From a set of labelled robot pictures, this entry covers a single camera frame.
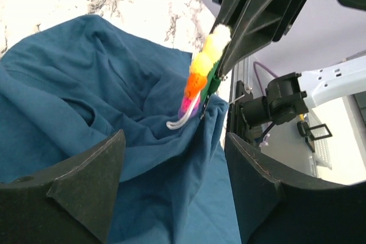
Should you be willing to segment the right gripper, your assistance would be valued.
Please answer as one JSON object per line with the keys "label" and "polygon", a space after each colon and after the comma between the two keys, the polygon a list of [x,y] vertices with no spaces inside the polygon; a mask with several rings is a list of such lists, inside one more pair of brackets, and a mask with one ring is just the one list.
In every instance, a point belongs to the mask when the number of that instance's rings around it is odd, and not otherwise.
{"label": "right gripper", "polygon": [[306,0],[213,0],[220,11],[212,26],[227,25],[231,42],[219,65],[223,78],[243,58],[277,42],[290,29]]}

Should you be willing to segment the colourful plush flower brooch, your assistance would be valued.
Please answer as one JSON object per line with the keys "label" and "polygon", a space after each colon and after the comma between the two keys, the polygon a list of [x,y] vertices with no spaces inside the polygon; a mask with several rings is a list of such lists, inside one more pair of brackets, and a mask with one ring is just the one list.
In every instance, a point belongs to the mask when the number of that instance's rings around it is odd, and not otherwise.
{"label": "colourful plush flower brooch", "polygon": [[184,89],[184,96],[178,111],[178,120],[168,121],[170,130],[182,128],[198,112],[201,93],[208,84],[209,73],[220,60],[224,49],[231,41],[231,29],[219,24],[207,36],[201,51],[196,54],[189,67],[189,76]]}

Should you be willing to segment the blue t-shirt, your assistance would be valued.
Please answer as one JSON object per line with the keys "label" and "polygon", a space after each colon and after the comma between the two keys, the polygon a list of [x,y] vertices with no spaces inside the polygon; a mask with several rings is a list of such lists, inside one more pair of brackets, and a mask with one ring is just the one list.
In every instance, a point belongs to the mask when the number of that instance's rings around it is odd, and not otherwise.
{"label": "blue t-shirt", "polygon": [[76,156],[122,130],[109,243],[239,243],[220,135],[228,105],[177,118],[191,54],[83,15],[1,58],[1,181]]}

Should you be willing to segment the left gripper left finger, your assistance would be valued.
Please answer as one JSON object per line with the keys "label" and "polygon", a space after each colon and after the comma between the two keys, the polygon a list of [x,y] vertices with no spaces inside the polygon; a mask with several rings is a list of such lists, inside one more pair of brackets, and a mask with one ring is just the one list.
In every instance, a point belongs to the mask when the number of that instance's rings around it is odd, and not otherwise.
{"label": "left gripper left finger", "polygon": [[1,243],[106,243],[125,152],[122,130],[1,184]]}

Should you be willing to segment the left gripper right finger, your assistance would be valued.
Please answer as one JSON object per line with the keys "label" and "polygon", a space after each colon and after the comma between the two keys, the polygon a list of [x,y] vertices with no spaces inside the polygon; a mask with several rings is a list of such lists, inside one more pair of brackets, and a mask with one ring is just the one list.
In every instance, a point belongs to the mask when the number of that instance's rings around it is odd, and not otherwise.
{"label": "left gripper right finger", "polygon": [[242,243],[365,242],[365,183],[303,174],[233,133],[225,156]]}

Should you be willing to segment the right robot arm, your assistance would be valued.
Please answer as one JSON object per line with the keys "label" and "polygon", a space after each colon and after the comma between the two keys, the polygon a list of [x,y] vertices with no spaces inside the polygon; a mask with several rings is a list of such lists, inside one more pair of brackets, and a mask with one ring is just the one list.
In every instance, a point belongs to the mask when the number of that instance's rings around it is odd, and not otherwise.
{"label": "right robot arm", "polygon": [[[241,60],[279,41],[292,27],[307,0],[213,0],[220,5],[217,25],[231,29],[231,42],[209,74],[204,96],[209,98]],[[337,0],[357,10],[365,0]],[[247,139],[247,131],[267,124],[269,128],[289,122],[300,114],[336,98],[365,90],[365,58],[271,80],[262,97],[231,105],[231,132]]]}

